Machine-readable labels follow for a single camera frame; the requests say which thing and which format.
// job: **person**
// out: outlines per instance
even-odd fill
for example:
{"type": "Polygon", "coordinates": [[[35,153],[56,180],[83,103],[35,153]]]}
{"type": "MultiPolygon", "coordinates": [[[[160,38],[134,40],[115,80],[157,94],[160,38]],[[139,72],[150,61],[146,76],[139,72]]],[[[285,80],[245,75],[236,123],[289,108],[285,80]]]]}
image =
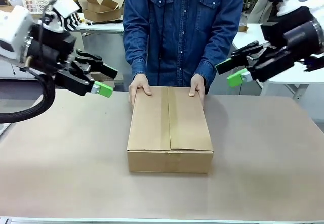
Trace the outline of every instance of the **person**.
{"type": "Polygon", "coordinates": [[[138,88],[190,87],[204,101],[215,65],[227,58],[237,33],[243,0],[125,0],[124,47],[132,67],[134,104],[138,88]]]}

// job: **shirt sleeve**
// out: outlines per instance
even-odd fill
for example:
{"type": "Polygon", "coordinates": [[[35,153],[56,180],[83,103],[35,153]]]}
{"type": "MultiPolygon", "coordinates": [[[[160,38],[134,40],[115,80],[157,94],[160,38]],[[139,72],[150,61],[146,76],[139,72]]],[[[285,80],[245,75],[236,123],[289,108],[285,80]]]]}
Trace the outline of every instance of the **shirt sleeve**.
{"type": "Polygon", "coordinates": [[[147,0],[125,0],[124,47],[126,61],[132,74],[145,74],[147,40],[149,34],[149,8],[147,0]]]}
{"type": "Polygon", "coordinates": [[[243,0],[221,1],[219,13],[212,26],[211,38],[195,71],[195,74],[201,75],[206,80],[207,88],[211,86],[216,76],[215,66],[227,58],[238,31],[242,8],[243,0]]]}

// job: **person's torso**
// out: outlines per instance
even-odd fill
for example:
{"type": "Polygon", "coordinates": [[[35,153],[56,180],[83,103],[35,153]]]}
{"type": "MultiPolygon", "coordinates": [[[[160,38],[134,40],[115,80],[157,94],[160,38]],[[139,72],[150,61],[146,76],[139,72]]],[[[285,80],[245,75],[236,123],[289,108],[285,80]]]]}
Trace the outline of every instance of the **person's torso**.
{"type": "Polygon", "coordinates": [[[148,0],[148,3],[150,85],[190,86],[221,0],[148,0]]]}

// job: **hand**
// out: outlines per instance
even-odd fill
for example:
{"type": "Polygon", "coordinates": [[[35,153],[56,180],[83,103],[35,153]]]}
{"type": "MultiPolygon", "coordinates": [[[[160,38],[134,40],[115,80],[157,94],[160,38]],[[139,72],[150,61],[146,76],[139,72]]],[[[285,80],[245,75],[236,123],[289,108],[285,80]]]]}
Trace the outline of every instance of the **hand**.
{"type": "Polygon", "coordinates": [[[191,88],[189,96],[193,97],[198,92],[202,105],[204,105],[205,99],[205,81],[204,78],[198,74],[195,74],[191,79],[191,88]]]}
{"type": "Polygon", "coordinates": [[[144,92],[148,96],[152,95],[150,86],[148,85],[148,80],[144,74],[137,74],[134,77],[134,80],[131,83],[131,85],[128,87],[128,91],[130,94],[130,101],[132,103],[132,106],[134,106],[136,92],[137,92],[137,89],[139,89],[139,88],[144,89],[144,92]]]}

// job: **shirt cuff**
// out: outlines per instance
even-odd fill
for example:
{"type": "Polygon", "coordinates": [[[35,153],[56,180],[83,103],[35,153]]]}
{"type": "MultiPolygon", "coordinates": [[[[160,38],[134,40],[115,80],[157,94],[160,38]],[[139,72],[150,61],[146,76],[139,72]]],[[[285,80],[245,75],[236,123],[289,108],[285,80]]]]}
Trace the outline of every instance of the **shirt cuff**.
{"type": "Polygon", "coordinates": [[[138,74],[145,74],[146,63],[143,59],[135,59],[132,62],[132,74],[135,77],[138,74]]]}
{"type": "Polygon", "coordinates": [[[201,61],[195,74],[202,76],[206,80],[206,88],[209,88],[216,76],[216,68],[208,61],[201,61]]]}

